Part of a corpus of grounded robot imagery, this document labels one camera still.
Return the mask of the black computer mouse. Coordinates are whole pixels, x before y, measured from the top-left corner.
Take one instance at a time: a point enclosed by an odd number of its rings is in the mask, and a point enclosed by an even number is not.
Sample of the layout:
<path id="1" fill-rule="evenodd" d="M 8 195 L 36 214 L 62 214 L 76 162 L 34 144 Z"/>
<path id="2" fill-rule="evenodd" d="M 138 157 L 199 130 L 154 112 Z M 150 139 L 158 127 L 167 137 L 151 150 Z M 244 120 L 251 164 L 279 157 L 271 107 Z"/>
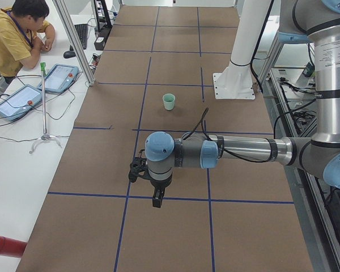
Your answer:
<path id="1" fill-rule="evenodd" d="M 75 57 L 75 56 L 76 56 L 76 53 L 75 53 L 74 51 L 72 51 L 72 50 L 68 50 L 68 51 L 65 51 L 65 52 L 63 53 L 63 58 L 64 58 L 64 59 L 73 58 L 73 57 Z"/>

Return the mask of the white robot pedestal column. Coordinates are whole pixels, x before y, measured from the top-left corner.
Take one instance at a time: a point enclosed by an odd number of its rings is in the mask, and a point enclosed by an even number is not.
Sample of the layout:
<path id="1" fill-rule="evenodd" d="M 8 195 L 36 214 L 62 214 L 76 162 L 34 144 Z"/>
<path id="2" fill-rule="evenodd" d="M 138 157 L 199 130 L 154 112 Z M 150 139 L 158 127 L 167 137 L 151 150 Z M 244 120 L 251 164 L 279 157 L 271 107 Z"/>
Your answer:
<path id="1" fill-rule="evenodd" d="M 255 99 L 251 63 L 273 3 L 271 0 L 244 2 L 229 64 L 222 73 L 213 74 L 216 99 Z"/>

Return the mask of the black small box device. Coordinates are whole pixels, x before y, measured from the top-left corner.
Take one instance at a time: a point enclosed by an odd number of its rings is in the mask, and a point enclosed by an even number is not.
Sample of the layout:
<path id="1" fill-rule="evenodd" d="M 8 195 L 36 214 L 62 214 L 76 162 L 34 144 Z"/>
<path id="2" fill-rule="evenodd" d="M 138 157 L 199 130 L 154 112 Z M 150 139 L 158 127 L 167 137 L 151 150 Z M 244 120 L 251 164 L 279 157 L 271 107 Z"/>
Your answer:
<path id="1" fill-rule="evenodd" d="M 94 42 L 95 49 L 98 51 L 104 50 L 105 43 L 106 41 L 104 37 L 98 37 Z"/>

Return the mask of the teach pendant tablet nearer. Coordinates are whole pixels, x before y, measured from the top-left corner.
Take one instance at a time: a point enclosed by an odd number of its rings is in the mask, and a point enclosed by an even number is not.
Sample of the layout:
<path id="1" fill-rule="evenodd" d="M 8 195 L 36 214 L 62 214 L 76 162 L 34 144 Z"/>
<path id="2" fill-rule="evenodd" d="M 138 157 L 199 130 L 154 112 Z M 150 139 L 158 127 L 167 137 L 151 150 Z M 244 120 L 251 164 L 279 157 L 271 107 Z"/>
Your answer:
<path id="1" fill-rule="evenodd" d="M 29 84 L 24 85 L 0 102 L 0 116 L 8 121 L 22 118 L 42 101 L 42 92 Z"/>

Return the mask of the person in yellow shirt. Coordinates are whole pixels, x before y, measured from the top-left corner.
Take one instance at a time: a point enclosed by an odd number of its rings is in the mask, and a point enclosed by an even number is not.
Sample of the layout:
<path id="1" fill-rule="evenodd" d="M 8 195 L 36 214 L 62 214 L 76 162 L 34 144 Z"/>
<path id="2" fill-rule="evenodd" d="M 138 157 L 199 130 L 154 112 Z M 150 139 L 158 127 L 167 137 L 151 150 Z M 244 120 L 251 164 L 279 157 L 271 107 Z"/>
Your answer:
<path id="1" fill-rule="evenodd" d="M 0 9 L 0 75 L 12 80 L 24 67 L 33 69 L 42 52 L 52 49 L 56 31 L 46 20 L 45 1 L 15 1 Z"/>

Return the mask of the red cylinder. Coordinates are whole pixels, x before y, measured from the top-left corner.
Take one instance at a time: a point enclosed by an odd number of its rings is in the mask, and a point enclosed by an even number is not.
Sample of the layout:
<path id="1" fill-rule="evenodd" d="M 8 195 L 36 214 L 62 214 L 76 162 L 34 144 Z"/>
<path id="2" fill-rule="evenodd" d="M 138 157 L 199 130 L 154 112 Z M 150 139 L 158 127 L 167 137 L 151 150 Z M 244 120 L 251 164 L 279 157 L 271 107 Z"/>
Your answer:
<path id="1" fill-rule="evenodd" d="M 21 258 L 27 242 L 0 236 L 0 256 Z"/>

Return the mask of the black keyboard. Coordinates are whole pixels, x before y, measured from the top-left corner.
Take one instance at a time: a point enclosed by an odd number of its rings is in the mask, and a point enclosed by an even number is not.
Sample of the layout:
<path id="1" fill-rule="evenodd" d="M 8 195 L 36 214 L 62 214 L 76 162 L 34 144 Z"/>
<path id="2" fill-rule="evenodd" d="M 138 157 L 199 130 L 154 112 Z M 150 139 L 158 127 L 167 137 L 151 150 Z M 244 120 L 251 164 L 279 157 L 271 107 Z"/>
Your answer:
<path id="1" fill-rule="evenodd" d="M 75 30 L 83 49 L 87 49 L 88 24 L 76 24 Z"/>

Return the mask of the aluminium frame post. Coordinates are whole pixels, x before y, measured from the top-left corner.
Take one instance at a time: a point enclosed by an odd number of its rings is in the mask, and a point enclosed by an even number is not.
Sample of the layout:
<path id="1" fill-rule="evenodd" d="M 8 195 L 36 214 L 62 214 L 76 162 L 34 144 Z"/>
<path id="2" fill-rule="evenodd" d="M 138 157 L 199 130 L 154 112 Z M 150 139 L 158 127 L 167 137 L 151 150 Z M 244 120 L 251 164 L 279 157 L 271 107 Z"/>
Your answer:
<path id="1" fill-rule="evenodd" d="M 95 83 L 95 78 L 87 62 L 84 49 L 82 47 L 80 39 L 75 30 L 73 21 L 71 20 L 70 13 L 65 5 L 65 1 L 64 0 L 52 0 L 52 2 L 56 8 L 56 11 L 63 24 L 65 32 L 69 38 L 69 42 L 73 46 L 79 65 L 83 71 L 83 74 L 86 77 L 86 81 L 89 86 L 93 86 Z"/>

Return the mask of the teach pendant tablet farther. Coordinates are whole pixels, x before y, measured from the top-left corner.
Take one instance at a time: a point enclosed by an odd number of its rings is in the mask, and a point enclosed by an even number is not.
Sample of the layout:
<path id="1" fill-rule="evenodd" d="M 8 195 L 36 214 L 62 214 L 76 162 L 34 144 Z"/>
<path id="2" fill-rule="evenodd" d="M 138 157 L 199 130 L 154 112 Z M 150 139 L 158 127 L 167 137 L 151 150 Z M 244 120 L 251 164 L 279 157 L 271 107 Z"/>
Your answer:
<path id="1" fill-rule="evenodd" d="M 76 79 L 79 73 L 77 66 L 55 64 L 45 74 L 45 92 L 61 94 L 66 91 Z"/>

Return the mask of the mint green standing cup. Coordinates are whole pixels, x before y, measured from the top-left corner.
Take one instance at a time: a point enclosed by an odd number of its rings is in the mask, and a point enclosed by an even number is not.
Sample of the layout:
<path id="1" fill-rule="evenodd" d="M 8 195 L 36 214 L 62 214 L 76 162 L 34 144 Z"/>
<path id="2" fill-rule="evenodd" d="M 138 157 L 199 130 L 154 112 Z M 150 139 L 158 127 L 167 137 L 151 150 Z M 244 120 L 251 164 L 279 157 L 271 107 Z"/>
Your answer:
<path id="1" fill-rule="evenodd" d="M 175 107 L 176 97 L 172 93 L 166 93 L 163 95 L 163 105 L 167 111 L 171 111 Z"/>

